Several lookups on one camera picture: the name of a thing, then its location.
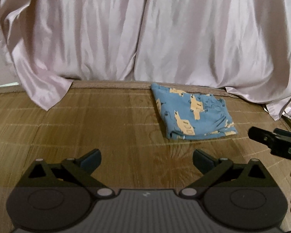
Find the brown bamboo bed mat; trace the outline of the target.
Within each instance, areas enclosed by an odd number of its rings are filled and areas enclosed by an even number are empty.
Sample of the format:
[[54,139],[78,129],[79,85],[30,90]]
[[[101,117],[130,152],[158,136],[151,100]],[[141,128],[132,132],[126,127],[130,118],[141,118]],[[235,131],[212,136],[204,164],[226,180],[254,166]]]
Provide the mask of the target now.
[[223,90],[181,89],[224,99],[238,133],[192,142],[167,139],[148,83],[74,82],[49,111],[39,108],[19,86],[0,89],[0,232],[13,228],[6,199],[35,159],[58,163],[94,148],[101,150],[102,163],[93,176],[113,189],[179,190],[200,176],[192,164],[193,151],[200,148],[235,163],[258,158],[291,199],[291,161],[271,155],[247,136],[252,126],[286,130],[287,123]]

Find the blue patterned child pants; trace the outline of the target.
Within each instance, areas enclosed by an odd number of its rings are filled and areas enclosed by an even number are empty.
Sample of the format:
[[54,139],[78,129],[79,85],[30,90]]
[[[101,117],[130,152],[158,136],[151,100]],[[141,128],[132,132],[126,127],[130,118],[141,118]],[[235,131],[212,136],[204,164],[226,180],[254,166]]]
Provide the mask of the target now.
[[238,132],[224,99],[151,84],[168,139],[205,140]]

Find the pink satin blanket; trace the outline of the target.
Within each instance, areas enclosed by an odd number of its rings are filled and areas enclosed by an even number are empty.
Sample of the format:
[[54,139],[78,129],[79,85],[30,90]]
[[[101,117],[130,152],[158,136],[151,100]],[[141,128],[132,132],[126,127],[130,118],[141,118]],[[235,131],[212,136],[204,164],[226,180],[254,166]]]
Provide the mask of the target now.
[[291,0],[0,0],[0,85],[48,110],[74,80],[225,88],[291,118]]

